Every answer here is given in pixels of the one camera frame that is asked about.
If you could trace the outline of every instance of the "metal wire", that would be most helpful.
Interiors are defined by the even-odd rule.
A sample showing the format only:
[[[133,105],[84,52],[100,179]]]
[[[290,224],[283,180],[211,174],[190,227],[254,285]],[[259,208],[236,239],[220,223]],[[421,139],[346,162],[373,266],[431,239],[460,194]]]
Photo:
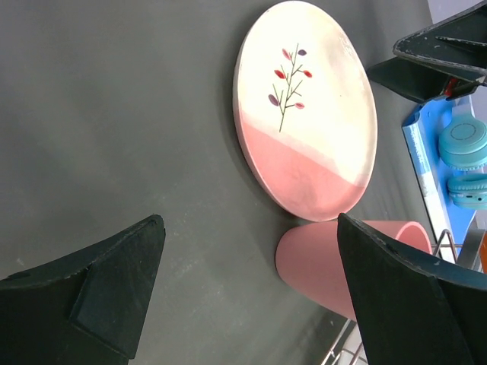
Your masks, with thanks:
[[[338,336],[336,336],[335,341],[332,343],[331,347],[329,348],[328,352],[326,353],[325,360],[323,360],[323,362],[321,363],[321,365],[326,365],[326,362],[331,357],[335,358],[335,352],[334,352],[335,351],[335,348],[338,345],[338,343],[340,342],[340,340],[342,339],[342,337],[345,334],[345,331],[349,327],[350,323],[352,323],[352,320],[351,319],[347,319],[347,321],[343,325],[342,329],[340,330],[340,333],[338,334]]]
[[[445,238],[445,236],[448,238],[448,244],[447,245],[441,244],[441,242],[443,241],[443,239]],[[450,247],[451,253],[454,256],[454,261],[457,262],[457,260],[458,260],[457,248],[460,248],[461,245],[456,245],[455,244],[454,238],[451,235],[451,232],[449,230],[443,230],[441,232],[440,238],[438,238],[438,244],[434,248],[433,256],[438,256],[438,254],[440,253],[440,248],[442,248],[442,247]]]
[[[356,361],[358,360],[361,360],[363,363],[368,363],[367,362],[367,359],[365,357],[361,357],[359,355],[361,349],[363,348],[362,344],[360,344],[360,346],[357,348],[357,351],[356,352],[351,352],[350,350],[347,350],[346,348],[344,348],[343,350],[341,350],[338,355],[336,355],[335,357],[335,360],[330,364],[330,365],[336,365],[338,363],[338,361],[340,360],[340,357],[343,355],[343,354],[350,354],[352,356],[357,356],[357,359],[355,360],[355,363],[350,363],[349,365],[355,365],[356,364]]]
[[[356,365],[358,358],[360,357],[360,351],[362,350],[362,348],[364,348],[363,342],[361,342],[360,345],[358,346],[357,351],[355,352],[352,360],[350,361],[350,365]]]

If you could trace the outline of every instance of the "purple leaf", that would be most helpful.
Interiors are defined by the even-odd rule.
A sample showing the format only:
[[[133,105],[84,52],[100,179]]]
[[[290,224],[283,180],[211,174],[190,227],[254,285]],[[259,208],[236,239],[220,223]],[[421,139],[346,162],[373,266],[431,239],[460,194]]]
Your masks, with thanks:
[[[278,106],[279,105],[279,102],[277,101],[277,99],[275,98],[275,96],[272,95],[272,94],[269,94],[269,101],[272,103],[272,105],[275,105],[275,106]]]

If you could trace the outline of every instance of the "cup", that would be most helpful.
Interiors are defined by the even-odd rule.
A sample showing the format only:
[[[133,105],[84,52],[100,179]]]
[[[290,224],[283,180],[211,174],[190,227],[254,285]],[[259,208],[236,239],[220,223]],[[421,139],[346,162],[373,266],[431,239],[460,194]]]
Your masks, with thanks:
[[[432,253],[428,234],[412,221],[365,221],[380,232]],[[281,238],[275,254],[279,276],[290,287],[344,317],[356,321],[337,241],[337,221],[296,227]]]

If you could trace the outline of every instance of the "black plastic part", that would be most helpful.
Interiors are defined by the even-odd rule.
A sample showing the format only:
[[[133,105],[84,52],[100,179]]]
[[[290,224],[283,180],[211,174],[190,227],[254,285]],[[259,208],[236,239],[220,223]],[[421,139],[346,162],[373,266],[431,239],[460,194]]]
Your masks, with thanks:
[[[487,276],[346,214],[338,242],[370,364],[487,363]]]
[[[398,58],[372,66],[368,77],[416,103],[486,86],[487,1],[398,40],[393,53]]]
[[[109,239],[0,281],[0,364],[126,365],[164,247],[150,216]]]

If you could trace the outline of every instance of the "white and pink plate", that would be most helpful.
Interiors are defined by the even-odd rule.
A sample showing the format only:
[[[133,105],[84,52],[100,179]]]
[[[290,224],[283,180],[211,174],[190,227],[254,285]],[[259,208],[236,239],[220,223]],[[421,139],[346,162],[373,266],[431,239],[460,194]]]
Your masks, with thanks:
[[[374,97],[350,40],[320,8],[282,2],[253,25],[234,115],[247,163],[287,211],[327,221],[362,197],[377,147]]]

